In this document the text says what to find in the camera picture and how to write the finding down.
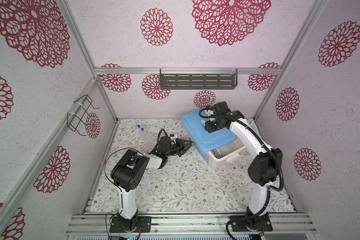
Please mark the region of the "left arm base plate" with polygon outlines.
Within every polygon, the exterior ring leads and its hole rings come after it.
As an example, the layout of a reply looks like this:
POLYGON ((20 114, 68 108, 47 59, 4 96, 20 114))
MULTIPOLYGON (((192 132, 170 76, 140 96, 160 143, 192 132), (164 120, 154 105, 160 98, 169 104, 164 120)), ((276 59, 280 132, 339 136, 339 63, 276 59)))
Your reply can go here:
POLYGON ((113 217, 110 233, 149 233, 151 231, 152 217, 134 217, 131 220, 123 217, 113 217))

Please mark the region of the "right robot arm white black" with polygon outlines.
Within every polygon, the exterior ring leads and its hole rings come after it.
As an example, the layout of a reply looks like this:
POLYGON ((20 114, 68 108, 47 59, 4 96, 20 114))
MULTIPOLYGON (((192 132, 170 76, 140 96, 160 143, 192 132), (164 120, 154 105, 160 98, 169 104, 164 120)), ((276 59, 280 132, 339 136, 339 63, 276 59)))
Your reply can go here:
POLYGON ((253 161, 248 167, 248 175, 253 182, 251 202, 247 208, 247 219, 266 214, 271 191, 284 189, 284 175, 281 167, 283 153, 274 149, 250 127, 240 111, 231 111, 226 102, 207 106, 199 111, 206 119, 205 129, 213 133, 224 128, 233 132, 247 147, 253 161))

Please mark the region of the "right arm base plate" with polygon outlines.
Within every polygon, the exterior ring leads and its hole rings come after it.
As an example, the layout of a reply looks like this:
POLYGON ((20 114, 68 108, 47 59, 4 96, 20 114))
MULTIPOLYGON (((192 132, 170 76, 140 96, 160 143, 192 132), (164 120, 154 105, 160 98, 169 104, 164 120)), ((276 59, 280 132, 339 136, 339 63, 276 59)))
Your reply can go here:
POLYGON ((234 232, 271 232, 273 226, 269 214, 261 215, 245 221, 238 221, 245 216, 230 216, 230 220, 234 220, 232 228, 234 232))

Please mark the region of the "white plastic bin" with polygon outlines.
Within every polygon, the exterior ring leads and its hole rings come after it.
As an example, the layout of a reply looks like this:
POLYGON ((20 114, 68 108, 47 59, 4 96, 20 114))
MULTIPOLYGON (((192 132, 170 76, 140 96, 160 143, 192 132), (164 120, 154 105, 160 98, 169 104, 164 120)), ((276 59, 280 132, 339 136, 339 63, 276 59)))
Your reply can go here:
POLYGON ((242 156, 240 152, 246 149, 244 143, 240 139, 236 139, 224 146, 207 152, 206 158, 208 160, 208 165, 215 171, 227 163, 240 158, 242 156))

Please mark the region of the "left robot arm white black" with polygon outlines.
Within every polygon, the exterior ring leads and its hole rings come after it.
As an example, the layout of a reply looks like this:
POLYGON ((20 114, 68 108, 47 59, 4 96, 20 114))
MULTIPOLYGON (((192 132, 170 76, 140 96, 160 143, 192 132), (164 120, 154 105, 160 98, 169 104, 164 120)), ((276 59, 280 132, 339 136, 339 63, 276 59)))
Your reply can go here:
POLYGON ((110 177, 121 193, 119 215, 122 220, 132 222, 138 214, 136 188, 147 169, 162 169, 171 156, 181 157, 193 145, 191 140, 177 138, 176 135, 163 136, 157 140, 153 150, 148 154, 128 148, 110 177))

